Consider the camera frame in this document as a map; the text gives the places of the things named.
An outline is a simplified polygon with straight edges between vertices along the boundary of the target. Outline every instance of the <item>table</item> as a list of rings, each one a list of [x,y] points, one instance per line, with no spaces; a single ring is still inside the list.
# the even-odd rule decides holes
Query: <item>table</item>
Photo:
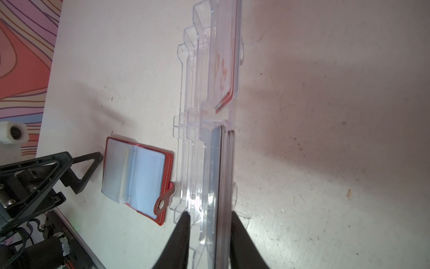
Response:
[[[104,152],[112,133],[175,151],[194,3],[65,0],[37,156]],[[271,268],[430,266],[428,11],[243,0],[235,210]],[[172,212],[159,227],[116,204],[101,173],[79,195],[58,183],[60,211],[106,268],[151,268]]]

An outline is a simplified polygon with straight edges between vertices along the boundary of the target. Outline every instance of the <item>transparent plastic stand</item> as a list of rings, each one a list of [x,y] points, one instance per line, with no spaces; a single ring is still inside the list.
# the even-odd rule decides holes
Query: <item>transparent plastic stand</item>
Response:
[[[193,7],[193,26],[178,46],[181,103],[173,120],[178,138],[174,221],[191,217],[191,267],[228,268],[233,183],[235,99],[238,94],[241,0],[205,0]]]

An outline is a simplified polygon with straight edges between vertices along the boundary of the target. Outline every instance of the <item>wallet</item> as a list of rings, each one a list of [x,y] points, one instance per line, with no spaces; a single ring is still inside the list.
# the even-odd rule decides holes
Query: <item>wallet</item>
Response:
[[[161,226],[175,192],[170,182],[172,165],[169,151],[108,137],[101,192]]]

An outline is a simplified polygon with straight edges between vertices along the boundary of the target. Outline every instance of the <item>wavy striped pattern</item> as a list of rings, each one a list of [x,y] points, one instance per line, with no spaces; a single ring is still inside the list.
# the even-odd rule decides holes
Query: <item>wavy striped pattern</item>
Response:
[[[0,0],[0,121],[25,123],[37,152],[62,0]]]

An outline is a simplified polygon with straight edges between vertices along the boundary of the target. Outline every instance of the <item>patterned fabric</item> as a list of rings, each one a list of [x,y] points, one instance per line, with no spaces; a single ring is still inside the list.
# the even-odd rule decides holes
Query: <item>patterned fabric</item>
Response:
[[[36,156],[62,0],[0,0],[0,121],[30,134],[24,160]]]

